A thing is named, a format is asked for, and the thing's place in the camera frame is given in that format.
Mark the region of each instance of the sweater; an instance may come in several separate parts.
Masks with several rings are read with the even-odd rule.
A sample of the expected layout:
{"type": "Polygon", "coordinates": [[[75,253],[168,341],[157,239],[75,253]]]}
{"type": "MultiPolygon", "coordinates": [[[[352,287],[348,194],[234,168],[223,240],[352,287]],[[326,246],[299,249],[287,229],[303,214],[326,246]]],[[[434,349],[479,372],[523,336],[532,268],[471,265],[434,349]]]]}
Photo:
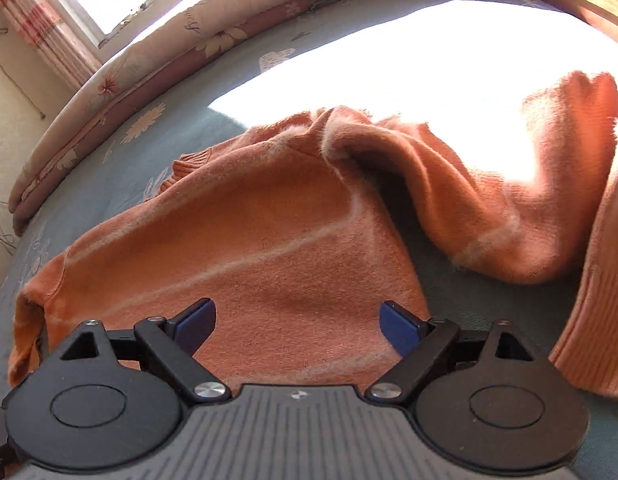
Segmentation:
{"type": "Polygon", "coordinates": [[[380,333],[380,304],[428,317],[365,177],[371,165],[404,177],[423,229],[458,267],[533,284],[584,262],[550,358],[575,386],[618,397],[614,79],[571,73],[520,113],[534,156],[525,178],[468,167],[427,124],[347,107],[183,155],[156,197],[94,227],[24,286],[10,382],[39,362],[44,326],[54,349],[84,319],[130,328],[207,296],[217,325],[195,358],[230,387],[366,387],[399,359],[380,333]]]}

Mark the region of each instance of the wall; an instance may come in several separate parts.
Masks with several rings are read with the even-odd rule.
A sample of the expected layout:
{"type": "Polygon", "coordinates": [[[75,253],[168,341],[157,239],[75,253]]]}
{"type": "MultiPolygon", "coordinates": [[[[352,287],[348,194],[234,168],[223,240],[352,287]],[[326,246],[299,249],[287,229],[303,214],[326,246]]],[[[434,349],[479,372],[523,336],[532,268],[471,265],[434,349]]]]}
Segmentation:
{"type": "MultiPolygon", "coordinates": [[[[0,27],[9,27],[2,15],[0,27]]],[[[28,154],[73,92],[12,30],[0,35],[0,64],[46,115],[41,120],[38,111],[0,70],[0,200],[6,202],[28,154]]],[[[3,204],[0,226],[12,234],[11,216],[3,204]]],[[[0,245],[0,285],[10,261],[11,256],[0,245]]]]}

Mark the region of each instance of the pink curtain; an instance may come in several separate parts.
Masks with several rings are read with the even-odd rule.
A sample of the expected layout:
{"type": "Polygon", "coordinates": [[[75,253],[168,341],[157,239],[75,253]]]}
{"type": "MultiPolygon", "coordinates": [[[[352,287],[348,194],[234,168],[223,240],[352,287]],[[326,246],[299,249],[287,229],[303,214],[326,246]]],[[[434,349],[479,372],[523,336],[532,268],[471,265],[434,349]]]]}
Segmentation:
{"type": "Polygon", "coordinates": [[[46,0],[0,0],[17,33],[77,91],[101,63],[46,0]]]}

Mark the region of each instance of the silver bolt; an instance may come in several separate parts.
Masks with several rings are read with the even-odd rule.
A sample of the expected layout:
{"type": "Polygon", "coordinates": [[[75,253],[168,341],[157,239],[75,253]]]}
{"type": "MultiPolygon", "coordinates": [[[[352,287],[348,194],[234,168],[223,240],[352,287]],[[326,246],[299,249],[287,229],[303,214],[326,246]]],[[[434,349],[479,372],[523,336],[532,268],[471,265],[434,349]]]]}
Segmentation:
{"type": "Polygon", "coordinates": [[[402,393],[398,384],[378,383],[371,386],[371,395],[376,399],[397,399],[402,393]]]}
{"type": "Polygon", "coordinates": [[[227,387],[215,381],[208,381],[206,383],[196,384],[193,391],[198,397],[203,399],[215,399],[216,397],[222,397],[227,391],[227,387]]]}
{"type": "Polygon", "coordinates": [[[295,392],[291,392],[289,394],[289,397],[295,400],[303,400],[309,397],[309,394],[305,392],[304,390],[296,390],[295,392]]]}

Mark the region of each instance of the bed sheet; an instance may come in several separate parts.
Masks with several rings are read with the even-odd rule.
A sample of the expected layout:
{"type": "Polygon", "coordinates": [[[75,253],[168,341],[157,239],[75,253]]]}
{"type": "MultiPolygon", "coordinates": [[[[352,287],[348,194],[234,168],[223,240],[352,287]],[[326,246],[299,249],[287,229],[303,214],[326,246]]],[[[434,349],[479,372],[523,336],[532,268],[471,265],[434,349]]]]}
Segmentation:
{"type": "MultiPolygon", "coordinates": [[[[586,72],[610,70],[618,81],[617,45],[535,0],[344,0],[235,47],[138,111],[36,214],[0,289],[0,400],[9,390],[20,288],[90,228],[152,197],[182,153],[300,109],[345,104],[428,120],[461,156],[480,158],[472,150],[480,124],[515,113],[505,110],[509,102],[551,84],[574,63],[586,72]],[[481,85],[501,91],[480,102],[481,85]]],[[[376,177],[432,313],[473,329],[508,317],[548,352],[574,303],[579,274],[517,286],[460,272],[422,233],[403,183],[376,177]]],[[[576,471],[587,480],[615,480],[618,402],[587,398],[592,427],[576,471]]]]}

